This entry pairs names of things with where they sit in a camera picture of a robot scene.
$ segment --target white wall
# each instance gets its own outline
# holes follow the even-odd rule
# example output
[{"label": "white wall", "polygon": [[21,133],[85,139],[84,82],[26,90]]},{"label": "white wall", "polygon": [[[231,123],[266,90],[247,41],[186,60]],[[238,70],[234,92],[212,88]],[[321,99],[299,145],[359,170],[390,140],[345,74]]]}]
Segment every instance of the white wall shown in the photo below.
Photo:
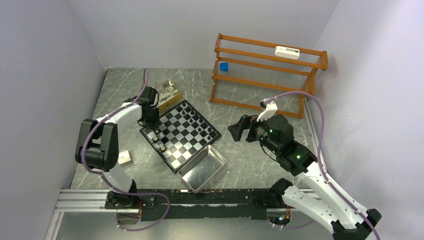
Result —
[{"label": "white wall", "polygon": [[70,0],[107,67],[208,68],[218,33],[312,48],[339,0]]},{"label": "white wall", "polygon": [[0,6],[0,239],[40,240],[105,71],[66,0]]},{"label": "white wall", "polygon": [[315,47],[329,54],[316,80],[327,166],[382,213],[382,240],[424,238],[423,13],[419,0],[341,0]]}]

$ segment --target gray marble floor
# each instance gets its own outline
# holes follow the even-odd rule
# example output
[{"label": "gray marble floor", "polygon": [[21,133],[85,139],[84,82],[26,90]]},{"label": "gray marble floor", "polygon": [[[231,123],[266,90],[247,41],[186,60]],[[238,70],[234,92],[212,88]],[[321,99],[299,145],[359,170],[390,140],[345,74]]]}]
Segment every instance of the gray marble floor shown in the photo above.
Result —
[{"label": "gray marble floor", "polygon": [[[227,160],[224,169],[211,179],[206,188],[269,188],[280,178],[291,179],[277,163],[269,159],[259,144],[234,142],[227,131],[229,124],[236,123],[241,115],[256,115],[259,111],[220,103],[209,102],[212,89],[211,69],[149,69],[148,86],[156,86],[167,80],[173,81],[187,99],[218,131],[222,137],[213,144]],[[143,85],[143,68],[110,68],[92,117],[99,118],[118,108],[124,100],[138,94]],[[216,87],[218,98],[246,104],[259,105],[261,99],[279,92],[267,88],[246,86],[220,81]],[[279,110],[297,110],[296,97],[283,97],[276,101]],[[306,118],[287,117],[294,127],[295,139],[314,150],[311,129]],[[139,132],[136,122],[119,133],[119,150],[129,150],[134,164],[124,167],[135,180],[138,188],[187,189],[178,175],[172,173],[164,161]],[[77,166],[71,189],[107,189],[107,186],[84,167]]]}]

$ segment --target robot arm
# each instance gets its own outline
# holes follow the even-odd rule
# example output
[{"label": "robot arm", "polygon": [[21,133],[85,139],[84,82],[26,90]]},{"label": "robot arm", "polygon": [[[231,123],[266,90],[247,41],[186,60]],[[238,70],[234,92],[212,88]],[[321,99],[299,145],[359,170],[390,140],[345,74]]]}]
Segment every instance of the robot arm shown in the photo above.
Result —
[{"label": "robot arm", "polygon": [[[258,141],[275,154],[275,161],[300,181],[308,185],[322,199],[317,199],[302,192],[286,179],[280,179],[271,188],[279,200],[291,207],[299,209],[333,233],[334,239],[366,239],[370,228],[360,216],[362,213],[375,226],[381,214],[375,209],[366,209],[355,201],[325,172],[328,181],[320,171],[317,157],[304,145],[295,141],[293,126],[282,115],[274,115],[277,107],[274,102],[267,106],[261,103],[264,112],[261,115],[243,115],[240,120],[228,126],[234,141],[241,139],[244,130],[249,129],[246,141]],[[358,211],[354,211],[344,199],[331,188],[336,189],[350,201]]]},{"label": "robot arm", "polygon": [[[98,122],[104,118],[109,118],[97,129],[92,139],[90,139],[87,150],[85,151],[85,160],[93,171],[102,173],[113,186],[129,193],[136,193],[137,186],[118,163],[118,134],[133,122],[141,122],[144,127],[154,130],[160,124],[159,109],[157,108],[159,96],[154,88],[146,87],[138,101],[130,105],[134,99],[135,97],[127,99],[122,104],[122,107],[125,107],[125,109],[113,117],[105,115],[96,120],[84,120],[79,129],[75,151],[75,160],[77,163],[82,163],[81,151],[84,141]],[[137,198],[134,196],[124,195],[118,192],[114,194],[115,198],[120,201],[118,204],[123,207],[131,207],[134,203],[137,203]]]}]

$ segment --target metal tray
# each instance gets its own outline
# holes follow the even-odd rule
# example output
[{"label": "metal tray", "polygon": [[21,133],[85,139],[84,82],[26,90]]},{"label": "metal tray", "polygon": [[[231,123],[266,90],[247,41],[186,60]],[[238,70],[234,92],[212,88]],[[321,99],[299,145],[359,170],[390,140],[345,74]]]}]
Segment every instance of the metal tray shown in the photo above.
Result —
[{"label": "metal tray", "polygon": [[178,171],[178,175],[194,193],[198,193],[226,162],[221,153],[207,145]]}]

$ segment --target orange wooden rack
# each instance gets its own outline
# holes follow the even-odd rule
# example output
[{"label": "orange wooden rack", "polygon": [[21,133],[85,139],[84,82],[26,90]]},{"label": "orange wooden rack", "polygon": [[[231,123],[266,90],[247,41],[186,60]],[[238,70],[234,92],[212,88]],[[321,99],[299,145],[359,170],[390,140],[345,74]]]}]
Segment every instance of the orange wooden rack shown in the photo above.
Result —
[{"label": "orange wooden rack", "polygon": [[[222,47],[222,44],[221,44],[222,40],[227,42],[233,42],[233,43],[232,45],[227,44],[229,45],[229,47]],[[261,50],[259,51],[254,50],[255,46],[259,46]],[[298,49],[300,50],[300,58],[298,60],[294,60],[294,59],[275,56],[272,53],[276,46],[283,46],[283,47]],[[307,48],[287,46],[283,44],[270,43],[265,41],[257,41],[257,40],[246,39],[241,37],[222,35],[221,33],[218,34],[218,38],[216,39],[215,52],[216,52],[216,59],[215,59],[215,65],[212,71],[213,86],[212,86],[212,91],[210,92],[209,101],[215,102],[215,103],[227,104],[231,106],[247,108],[247,109],[259,110],[259,111],[262,110],[260,106],[249,105],[245,103],[229,101],[229,100],[214,97],[215,88],[218,84],[218,80],[235,82],[239,84],[245,84],[245,85],[268,88],[268,89],[274,89],[274,90],[279,90],[282,92],[303,91],[311,95],[314,95],[315,94],[315,75],[318,70],[325,71],[328,67],[328,57],[327,57],[326,51],[317,51],[317,50],[312,50]],[[222,57],[220,56],[221,53],[226,53],[226,55],[233,56],[233,57]],[[249,59],[249,61],[246,61],[244,59],[241,60],[239,56],[243,56],[241,58],[247,58]],[[263,64],[263,62],[266,62],[266,61],[273,61],[273,63],[275,62],[276,63]],[[284,86],[284,84],[281,85],[281,84],[271,84],[271,83],[261,82],[255,79],[241,79],[234,76],[228,76],[228,75],[220,74],[220,71],[218,70],[220,62],[227,62],[229,64],[235,64],[242,67],[247,66],[248,68],[253,68],[253,69],[255,68],[265,69],[273,73],[283,72],[285,74],[287,73],[290,75],[303,76],[304,82],[301,82],[301,85],[299,85],[299,87],[292,87],[292,86]],[[303,70],[292,69],[286,66],[295,66],[294,68],[297,68],[297,69],[300,66],[300,68],[303,68]],[[277,111],[277,113],[290,116],[290,117],[303,118],[305,115],[304,114],[305,113],[304,111],[305,96],[299,94],[298,97],[299,97],[298,112],[289,112],[289,111],[279,110]]]}]

